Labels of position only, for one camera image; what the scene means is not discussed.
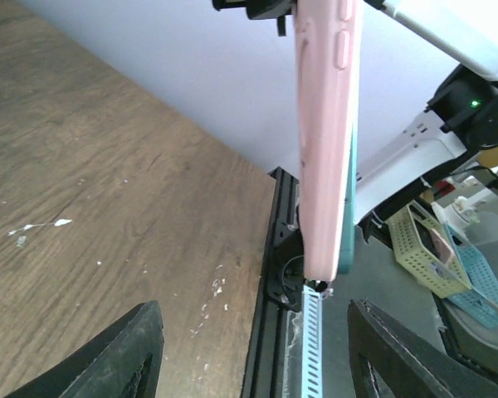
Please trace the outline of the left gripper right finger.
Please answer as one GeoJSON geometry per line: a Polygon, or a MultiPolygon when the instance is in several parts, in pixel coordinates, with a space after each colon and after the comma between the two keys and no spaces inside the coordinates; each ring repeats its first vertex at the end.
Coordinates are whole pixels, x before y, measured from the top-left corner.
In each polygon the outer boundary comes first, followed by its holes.
{"type": "Polygon", "coordinates": [[[368,300],[347,311],[349,366],[357,397],[498,397],[498,385],[439,352],[368,300]]]}

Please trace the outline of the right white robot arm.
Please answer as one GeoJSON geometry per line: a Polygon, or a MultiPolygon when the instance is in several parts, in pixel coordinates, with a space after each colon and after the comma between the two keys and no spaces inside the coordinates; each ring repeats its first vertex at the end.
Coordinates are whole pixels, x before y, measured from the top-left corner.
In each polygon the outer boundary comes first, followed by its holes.
{"type": "Polygon", "coordinates": [[[458,65],[403,132],[358,161],[362,1],[216,1],[295,37],[297,219],[310,261],[328,262],[368,214],[384,221],[498,147],[498,1],[373,1],[458,65]]]}

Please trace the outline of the pink phone case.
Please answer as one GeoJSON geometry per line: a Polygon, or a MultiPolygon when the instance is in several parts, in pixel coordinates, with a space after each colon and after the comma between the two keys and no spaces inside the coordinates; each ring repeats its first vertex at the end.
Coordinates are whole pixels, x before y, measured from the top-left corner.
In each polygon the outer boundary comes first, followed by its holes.
{"type": "Polygon", "coordinates": [[[331,282],[339,263],[353,124],[360,1],[299,1],[293,11],[304,275],[331,282]]]}

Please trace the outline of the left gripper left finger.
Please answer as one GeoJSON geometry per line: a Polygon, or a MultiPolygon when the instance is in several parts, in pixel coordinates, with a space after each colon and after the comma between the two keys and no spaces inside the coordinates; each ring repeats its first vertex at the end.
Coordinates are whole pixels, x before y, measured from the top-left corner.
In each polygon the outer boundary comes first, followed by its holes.
{"type": "Polygon", "coordinates": [[[140,303],[9,398],[154,397],[164,349],[156,301],[140,303]]]}

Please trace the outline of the black screen phone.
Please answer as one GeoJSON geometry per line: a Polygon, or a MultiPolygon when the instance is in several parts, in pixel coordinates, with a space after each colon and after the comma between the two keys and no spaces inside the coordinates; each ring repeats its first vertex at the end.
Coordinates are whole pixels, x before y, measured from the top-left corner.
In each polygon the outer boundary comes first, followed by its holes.
{"type": "Polygon", "coordinates": [[[355,224],[354,224],[354,200],[356,190],[356,167],[357,167],[357,129],[352,128],[350,155],[349,155],[349,174],[347,179],[347,188],[344,204],[344,221],[342,228],[338,273],[347,274],[354,263],[354,242],[355,242],[355,224]]]}

